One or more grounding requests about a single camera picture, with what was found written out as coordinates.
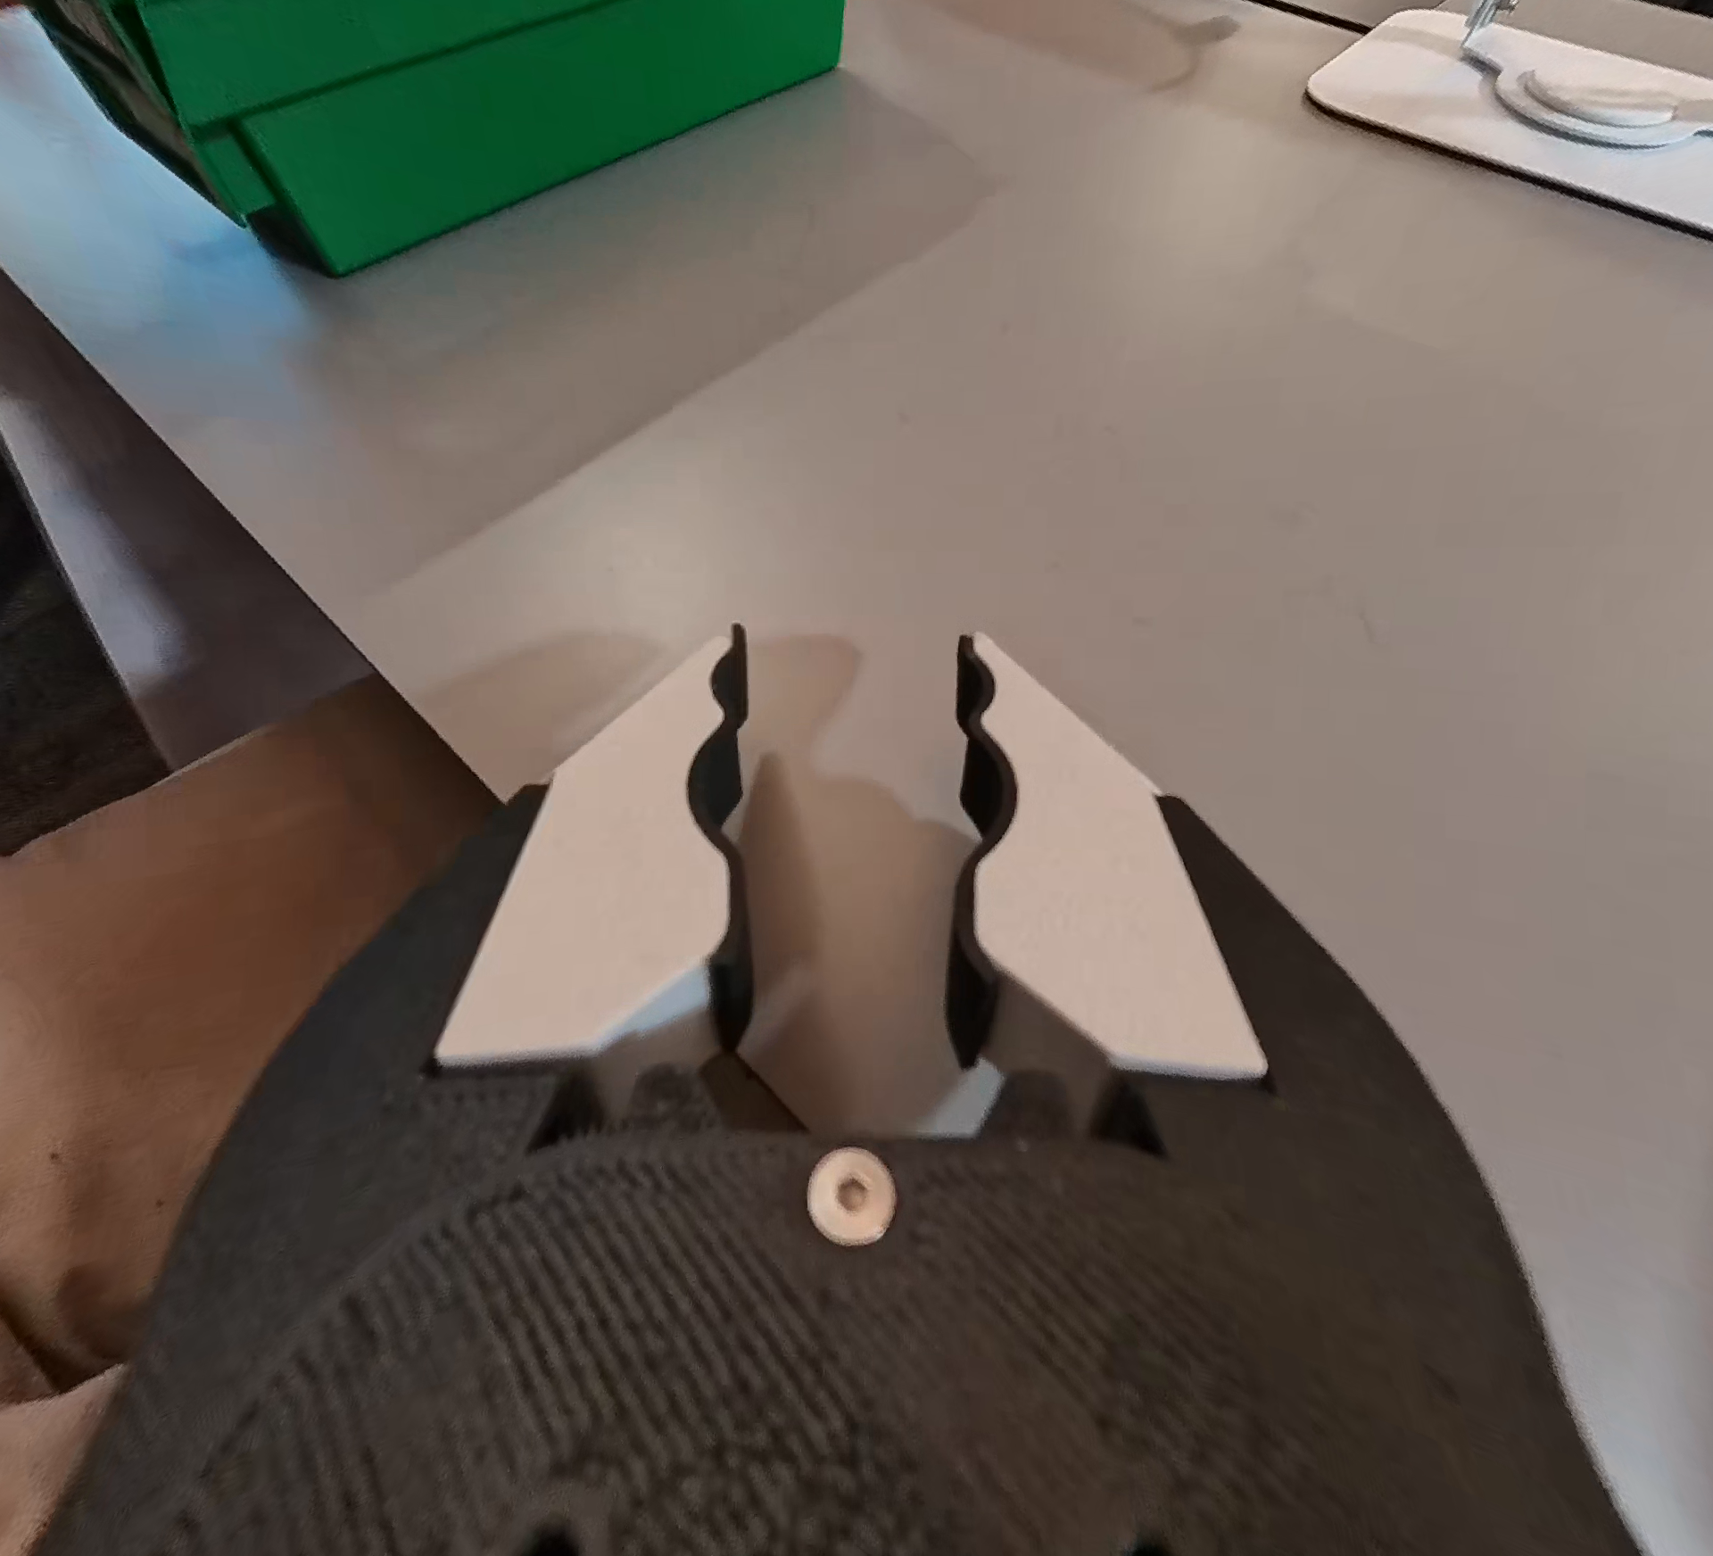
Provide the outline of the person's beige trouser leg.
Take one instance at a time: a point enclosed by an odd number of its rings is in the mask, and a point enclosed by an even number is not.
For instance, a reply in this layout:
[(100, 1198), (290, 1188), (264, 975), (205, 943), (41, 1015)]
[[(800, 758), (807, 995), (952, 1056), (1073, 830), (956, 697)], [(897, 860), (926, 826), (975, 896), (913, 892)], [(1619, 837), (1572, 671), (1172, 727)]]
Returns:
[(360, 678), (2, 860), (2, 1552), (54, 1523), (254, 1075), (496, 807)]

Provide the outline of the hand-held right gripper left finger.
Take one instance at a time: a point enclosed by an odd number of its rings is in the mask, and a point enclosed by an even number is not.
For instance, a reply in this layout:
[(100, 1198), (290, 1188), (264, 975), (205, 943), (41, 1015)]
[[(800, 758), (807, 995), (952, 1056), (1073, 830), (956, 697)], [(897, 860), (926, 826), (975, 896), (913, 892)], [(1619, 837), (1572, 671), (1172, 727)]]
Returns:
[(738, 1055), (755, 1006), (738, 731), (746, 629), (696, 645), (547, 780), (435, 1043), (437, 1073), (570, 1073), (627, 1102)]

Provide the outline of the clear document stand white base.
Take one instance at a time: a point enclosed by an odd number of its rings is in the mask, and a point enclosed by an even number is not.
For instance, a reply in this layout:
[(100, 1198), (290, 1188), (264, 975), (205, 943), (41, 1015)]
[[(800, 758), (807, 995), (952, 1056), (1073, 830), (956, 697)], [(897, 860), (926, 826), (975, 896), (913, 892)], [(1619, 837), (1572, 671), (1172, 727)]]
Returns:
[(1709, 241), (1709, 77), (1511, 14), (1513, 0), (1472, 0), (1461, 19), (1399, 10), (1322, 62), (1306, 99), (1352, 126)]

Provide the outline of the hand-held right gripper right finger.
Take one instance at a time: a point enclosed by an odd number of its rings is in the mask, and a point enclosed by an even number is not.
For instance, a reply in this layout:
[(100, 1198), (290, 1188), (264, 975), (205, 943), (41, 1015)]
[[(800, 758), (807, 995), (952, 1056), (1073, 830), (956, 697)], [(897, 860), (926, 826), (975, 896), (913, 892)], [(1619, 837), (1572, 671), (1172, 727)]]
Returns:
[(1264, 1078), (1157, 782), (988, 634), (956, 641), (950, 1043), (962, 1073)]

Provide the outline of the stack of green bins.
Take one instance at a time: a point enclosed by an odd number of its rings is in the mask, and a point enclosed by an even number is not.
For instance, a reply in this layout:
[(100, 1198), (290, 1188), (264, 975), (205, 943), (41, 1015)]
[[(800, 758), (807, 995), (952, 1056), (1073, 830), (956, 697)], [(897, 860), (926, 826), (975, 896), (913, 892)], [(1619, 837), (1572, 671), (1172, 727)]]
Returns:
[(840, 62), (842, 0), (22, 0), (105, 121), (346, 277)]

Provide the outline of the grey desk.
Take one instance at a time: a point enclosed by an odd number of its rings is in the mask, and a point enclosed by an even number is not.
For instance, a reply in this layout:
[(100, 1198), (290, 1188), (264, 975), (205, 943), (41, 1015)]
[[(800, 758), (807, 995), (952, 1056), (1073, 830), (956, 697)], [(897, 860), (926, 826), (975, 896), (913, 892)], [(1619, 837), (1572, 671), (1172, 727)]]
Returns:
[(988, 634), (1388, 1013), (1639, 1541), (1709, 1552), (1709, 245), (1326, 121), (1242, 0), (847, 0), (840, 72), (350, 282), (2, 14), (2, 439), (219, 497), (498, 793), (751, 629), (755, 1063), (936, 1035)]

